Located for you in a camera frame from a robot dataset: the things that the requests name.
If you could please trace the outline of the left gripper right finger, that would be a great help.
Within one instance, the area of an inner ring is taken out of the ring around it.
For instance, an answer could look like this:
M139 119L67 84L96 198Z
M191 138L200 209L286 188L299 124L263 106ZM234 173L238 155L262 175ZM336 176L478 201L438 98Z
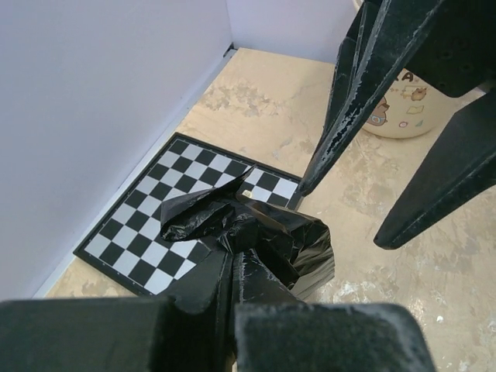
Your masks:
M434 371L422 330L391 303L308 304L254 250L235 260L239 371Z

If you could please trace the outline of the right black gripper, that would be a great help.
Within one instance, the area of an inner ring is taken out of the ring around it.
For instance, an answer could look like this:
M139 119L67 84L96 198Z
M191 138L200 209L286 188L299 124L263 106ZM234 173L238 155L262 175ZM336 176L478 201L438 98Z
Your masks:
M361 129L421 136L445 126L452 98L494 82L494 1L363 1L339 46L322 135L298 190L310 195Z

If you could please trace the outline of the black trash bag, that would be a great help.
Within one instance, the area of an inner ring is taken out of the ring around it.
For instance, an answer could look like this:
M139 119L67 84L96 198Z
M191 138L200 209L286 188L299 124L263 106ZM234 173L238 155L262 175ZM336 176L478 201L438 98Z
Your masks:
M316 217L242 196L255 169L217 188L163 201L160 237L199 239L233 256L254 250L293 295L306 299L335 275L330 229Z

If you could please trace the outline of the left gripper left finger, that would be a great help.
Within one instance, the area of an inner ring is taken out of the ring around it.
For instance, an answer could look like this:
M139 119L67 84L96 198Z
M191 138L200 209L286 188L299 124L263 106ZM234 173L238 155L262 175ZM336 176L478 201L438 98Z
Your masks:
M3 371L225 371L233 259L210 253L157 296L1 304Z

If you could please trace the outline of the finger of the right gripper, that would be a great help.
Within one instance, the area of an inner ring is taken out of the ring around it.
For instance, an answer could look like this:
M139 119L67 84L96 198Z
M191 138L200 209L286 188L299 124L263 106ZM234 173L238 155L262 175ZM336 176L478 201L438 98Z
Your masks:
M495 92L447 123L383 221L374 243L395 250L495 185Z

